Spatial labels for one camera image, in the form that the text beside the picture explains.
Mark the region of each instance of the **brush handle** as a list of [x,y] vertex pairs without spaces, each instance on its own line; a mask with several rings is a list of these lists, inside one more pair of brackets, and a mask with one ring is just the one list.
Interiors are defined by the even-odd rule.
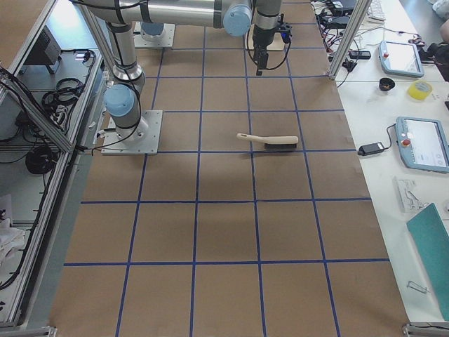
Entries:
[[247,135],[246,133],[237,133],[237,138],[242,140],[249,140],[251,142],[265,143],[265,144],[297,144],[298,138],[296,136],[271,136],[259,137],[254,135]]

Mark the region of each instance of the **white table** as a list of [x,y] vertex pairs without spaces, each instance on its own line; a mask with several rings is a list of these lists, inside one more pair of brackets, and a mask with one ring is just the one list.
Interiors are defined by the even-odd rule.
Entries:
[[[399,0],[383,0],[382,7],[387,16],[385,27],[415,31]],[[364,34],[363,46],[384,39],[382,30]],[[400,36],[385,32],[385,39],[391,41],[406,41],[409,38],[407,34]],[[448,100],[449,83],[444,82],[436,67],[426,66],[424,69],[423,79],[434,87],[432,94],[424,101],[414,100],[408,96],[407,89],[415,79],[386,75],[380,67],[377,46],[367,46],[366,49],[374,57],[367,61],[360,60],[338,89],[356,147],[379,141],[387,146],[386,127],[399,116],[438,119],[449,136],[449,111],[444,105],[444,101]],[[337,80],[341,81],[346,73],[346,69],[342,68]],[[396,87],[387,93],[381,92],[378,88],[381,77],[394,79]],[[416,197],[425,203],[435,203],[440,216],[449,219],[449,213],[445,210],[445,205],[449,203],[449,176],[406,168],[398,152],[396,136],[393,130],[390,132],[393,138],[391,149],[371,157],[360,157],[361,165],[408,319],[411,322],[444,322],[432,293],[424,294],[407,287],[409,281],[428,289],[431,289],[431,284],[406,227],[406,222],[414,214],[402,213],[394,178],[414,180],[417,184],[413,190]]]

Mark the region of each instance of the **metal base plate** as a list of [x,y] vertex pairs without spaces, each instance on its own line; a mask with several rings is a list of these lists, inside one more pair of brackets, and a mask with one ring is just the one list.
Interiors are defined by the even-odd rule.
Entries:
[[[142,118],[148,123],[149,129],[144,137],[138,142],[124,144],[123,142],[107,146],[101,150],[103,154],[156,154],[161,134],[162,110],[142,111]],[[108,128],[115,128],[112,118],[109,120]],[[104,144],[112,144],[119,141],[115,132],[107,133]]]
[[[134,44],[136,48],[171,48],[173,47],[173,40],[175,38],[175,25],[166,23],[164,29],[166,33],[162,37],[154,37],[154,40],[147,41],[140,36],[134,35]],[[134,32],[140,32],[140,22],[135,23]]]
[[[251,25],[250,31],[248,32],[248,34],[250,35],[250,38],[248,39],[248,45],[249,45],[250,51],[254,50],[253,39],[251,38],[253,35],[253,31],[254,31],[254,25]],[[267,50],[268,51],[283,51],[285,46],[286,46],[286,44],[282,41],[282,36],[280,34],[275,34],[273,43],[268,45]]]

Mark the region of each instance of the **black cup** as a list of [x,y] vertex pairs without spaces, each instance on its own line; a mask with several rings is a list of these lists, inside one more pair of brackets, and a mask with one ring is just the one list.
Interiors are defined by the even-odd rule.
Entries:
[[382,77],[379,80],[379,89],[381,91],[390,91],[395,85],[394,81],[388,77]]

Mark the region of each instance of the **green board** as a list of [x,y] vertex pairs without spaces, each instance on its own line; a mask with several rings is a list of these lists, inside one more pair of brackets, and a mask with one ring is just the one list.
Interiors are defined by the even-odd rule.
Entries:
[[449,321],[449,236],[435,204],[407,222],[445,321]]

